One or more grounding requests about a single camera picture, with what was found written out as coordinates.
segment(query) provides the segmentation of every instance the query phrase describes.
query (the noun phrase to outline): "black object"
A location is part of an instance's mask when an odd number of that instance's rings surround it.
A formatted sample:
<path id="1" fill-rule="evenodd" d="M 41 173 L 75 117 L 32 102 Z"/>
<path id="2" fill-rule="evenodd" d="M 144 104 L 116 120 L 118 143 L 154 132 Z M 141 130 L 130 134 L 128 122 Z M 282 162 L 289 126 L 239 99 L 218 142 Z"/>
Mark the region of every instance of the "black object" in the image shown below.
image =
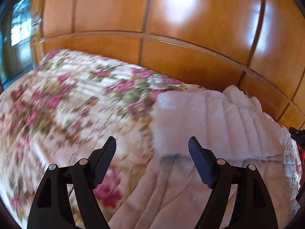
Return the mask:
<path id="1" fill-rule="evenodd" d="M 38 187 L 30 210 L 27 229 L 76 229 L 68 198 L 67 183 L 74 185 L 75 196 L 86 229 L 110 229 L 92 192 L 102 183 L 116 150 L 109 137 L 103 148 L 92 152 L 88 160 L 73 166 L 49 166 Z M 212 189 L 195 229 L 219 229 L 232 184 L 238 184 L 231 221 L 227 229 L 278 229 L 274 207 L 257 168 L 231 166 L 203 149 L 195 137 L 189 140 L 189 152 L 203 183 Z M 286 229 L 304 228 L 305 186 L 297 196 L 301 208 Z"/>
<path id="2" fill-rule="evenodd" d="M 303 148 L 305 148 L 305 130 L 297 130 L 294 127 L 289 128 L 289 133 L 291 137 Z"/>

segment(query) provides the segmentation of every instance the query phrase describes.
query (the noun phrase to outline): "window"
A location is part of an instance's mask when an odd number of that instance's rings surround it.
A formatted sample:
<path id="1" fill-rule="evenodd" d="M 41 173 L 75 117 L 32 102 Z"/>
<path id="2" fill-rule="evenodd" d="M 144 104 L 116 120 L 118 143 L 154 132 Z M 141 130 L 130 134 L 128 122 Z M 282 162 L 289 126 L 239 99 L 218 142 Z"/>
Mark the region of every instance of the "window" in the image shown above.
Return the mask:
<path id="1" fill-rule="evenodd" d="M 14 5 L 11 29 L 12 46 L 31 35 L 30 2 L 31 0 L 21 0 Z"/>

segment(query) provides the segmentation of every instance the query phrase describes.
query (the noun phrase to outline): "wooden wall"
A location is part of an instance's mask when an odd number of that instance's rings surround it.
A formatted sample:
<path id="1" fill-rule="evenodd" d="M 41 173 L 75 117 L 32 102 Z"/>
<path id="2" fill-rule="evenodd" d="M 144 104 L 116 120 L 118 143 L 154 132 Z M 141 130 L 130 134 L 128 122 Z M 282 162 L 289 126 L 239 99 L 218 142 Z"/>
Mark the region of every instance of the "wooden wall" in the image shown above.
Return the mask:
<path id="1" fill-rule="evenodd" d="M 289 127 L 305 122 L 305 21 L 293 0 L 45 0 L 41 47 L 142 65 L 256 96 Z"/>

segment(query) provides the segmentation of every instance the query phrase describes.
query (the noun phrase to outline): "white quilt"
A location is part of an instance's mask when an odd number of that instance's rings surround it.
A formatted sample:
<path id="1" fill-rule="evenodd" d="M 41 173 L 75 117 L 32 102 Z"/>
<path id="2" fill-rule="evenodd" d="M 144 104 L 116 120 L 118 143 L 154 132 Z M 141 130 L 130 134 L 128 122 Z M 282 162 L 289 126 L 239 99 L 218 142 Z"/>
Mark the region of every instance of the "white quilt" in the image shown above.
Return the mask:
<path id="1" fill-rule="evenodd" d="M 231 165 L 256 165 L 284 228 L 298 209 L 295 196 L 301 163 L 288 130 L 263 113 L 256 98 L 236 87 L 216 91 L 165 92 L 154 105 L 156 155 L 134 192 L 109 225 L 113 229 L 193 229 L 211 190 L 201 182 L 187 148 L 196 136 L 202 147 Z M 237 186 L 221 228 L 229 224 Z"/>

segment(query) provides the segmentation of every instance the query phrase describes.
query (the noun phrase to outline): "floral pattern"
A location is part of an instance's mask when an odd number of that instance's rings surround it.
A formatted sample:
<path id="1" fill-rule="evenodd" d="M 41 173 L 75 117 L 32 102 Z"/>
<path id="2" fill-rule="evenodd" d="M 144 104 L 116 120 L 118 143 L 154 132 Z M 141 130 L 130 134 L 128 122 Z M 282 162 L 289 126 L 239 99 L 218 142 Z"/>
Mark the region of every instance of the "floral pattern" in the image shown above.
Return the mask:
<path id="1" fill-rule="evenodd" d="M 154 153 L 149 125 L 158 94 L 199 90 L 119 60 L 70 50 L 48 53 L 0 96 L 0 195 L 26 228 L 46 168 L 75 164 L 109 136 L 117 151 L 93 191 L 107 220 L 128 198 Z M 83 228 L 73 190 L 71 209 Z"/>

